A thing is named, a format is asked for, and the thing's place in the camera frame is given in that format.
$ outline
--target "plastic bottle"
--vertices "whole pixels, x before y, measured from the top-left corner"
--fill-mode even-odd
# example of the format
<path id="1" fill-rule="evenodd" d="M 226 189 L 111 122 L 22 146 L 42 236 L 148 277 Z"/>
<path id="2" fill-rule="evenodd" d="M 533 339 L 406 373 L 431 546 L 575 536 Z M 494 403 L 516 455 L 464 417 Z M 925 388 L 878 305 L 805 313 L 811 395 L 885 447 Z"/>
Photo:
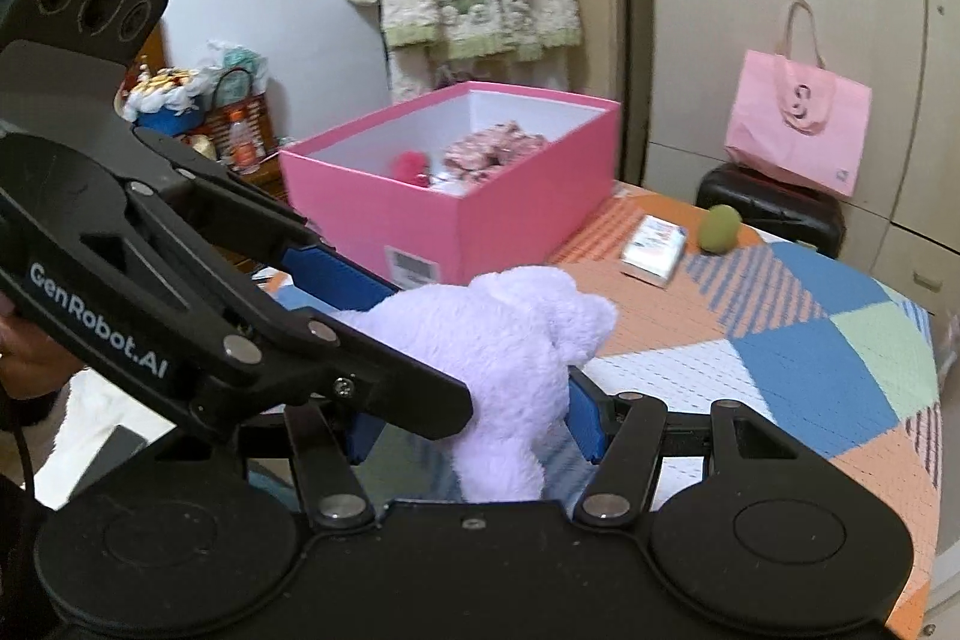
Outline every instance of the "plastic bottle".
<path id="1" fill-rule="evenodd" d="M 233 167 L 242 175 L 250 175 L 260 167 L 250 121 L 242 109 L 233 110 L 229 115 L 229 121 L 230 156 L 233 158 Z"/>

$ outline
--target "blue container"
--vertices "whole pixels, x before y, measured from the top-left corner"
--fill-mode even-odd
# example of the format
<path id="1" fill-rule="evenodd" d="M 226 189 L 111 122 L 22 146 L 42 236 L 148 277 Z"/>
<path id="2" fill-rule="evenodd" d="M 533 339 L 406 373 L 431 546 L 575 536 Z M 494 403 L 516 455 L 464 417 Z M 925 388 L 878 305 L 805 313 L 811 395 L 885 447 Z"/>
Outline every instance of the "blue container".
<path id="1" fill-rule="evenodd" d="M 185 134 L 191 131 L 203 122 L 203 110 L 188 109 L 181 114 L 176 114 L 174 110 L 162 107 L 156 112 L 141 112 L 136 118 L 136 124 L 144 128 L 152 128 L 160 131 L 161 134 L 168 134 L 172 137 L 178 134 Z"/>

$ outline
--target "bag handle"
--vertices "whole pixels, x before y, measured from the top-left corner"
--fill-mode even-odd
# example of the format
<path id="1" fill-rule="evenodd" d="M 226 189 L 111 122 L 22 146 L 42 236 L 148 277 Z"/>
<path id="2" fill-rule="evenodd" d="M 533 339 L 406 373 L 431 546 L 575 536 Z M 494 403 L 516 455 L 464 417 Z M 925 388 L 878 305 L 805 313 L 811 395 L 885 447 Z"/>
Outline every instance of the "bag handle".
<path id="1" fill-rule="evenodd" d="M 213 96 L 211 97 L 210 103 L 212 104 L 214 109 L 218 109 L 217 92 L 219 92 L 220 86 L 224 84 L 224 80 L 227 78 L 227 76 L 229 74 L 234 73 L 234 71 L 243 71 L 243 73 L 245 73 L 247 76 L 247 81 L 248 81 L 247 95 L 245 95 L 244 98 L 249 98 L 253 94 L 253 75 L 248 70 L 246 70 L 246 68 L 243 68 L 242 66 L 234 66 L 234 67 L 228 68 L 227 71 L 224 71 L 224 73 L 220 75 L 220 79 L 217 80 L 217 84 L 213 87 Z"/>
<path id="2" fill-rule="evenodd" d="M 793 18 L 797 14 L 798 9 L 803 9 L 810 15 L 810 31 L 813 33 L 813 52 L 817 56 L 817 66 L 820 68 L 827 68 L 827 63 L 824 62 L 822 55 L 820 54 L 820 45 L 817 43 L 817 25 L 813 20 L 813 9 L 810 7 L 810 4 L 806 0 L 793 0 L 790 4 L 790 9 L 786 13 L 786 24 L 784 25 L 784 37 L 779 41 L 779 44 L 776 45 L 776 54 L 783 55 L 786 58 L 790 57 L 790 52 L 793 49 Z"/>

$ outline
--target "stuffed animal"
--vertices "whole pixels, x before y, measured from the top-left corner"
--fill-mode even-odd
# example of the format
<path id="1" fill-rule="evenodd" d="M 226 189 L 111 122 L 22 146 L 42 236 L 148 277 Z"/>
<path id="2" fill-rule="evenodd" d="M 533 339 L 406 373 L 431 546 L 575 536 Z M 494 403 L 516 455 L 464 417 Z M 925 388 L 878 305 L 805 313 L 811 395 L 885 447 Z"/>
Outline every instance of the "stuffed animal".
<path id="1" fill-rule="evenodd" d="M 467 287 L 396 293 L 339 319 L 462 381 L 473 399 L 448 449 L 467 501 L 541 498 L 534 443 L 565 417 L 568 367 L 590 360 L 616 325 L 616 307 L 585 295 L 565 271 L 520 266 Z"/>

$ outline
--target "black stool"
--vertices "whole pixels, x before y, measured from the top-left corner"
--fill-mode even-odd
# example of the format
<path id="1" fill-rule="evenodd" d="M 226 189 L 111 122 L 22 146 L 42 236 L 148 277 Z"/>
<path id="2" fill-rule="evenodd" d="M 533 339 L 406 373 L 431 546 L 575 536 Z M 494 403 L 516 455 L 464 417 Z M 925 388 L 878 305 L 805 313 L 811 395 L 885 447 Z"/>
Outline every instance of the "black stool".
<path id="1" fill-rule="evenodd" d="M 697 206 L 728 204 L 743 223 L 800 242 L 829 258 L 840 254 L 847 225 L 833 196 L 771 180 L 760 172 L 724 164 L 704 177 Z"/>

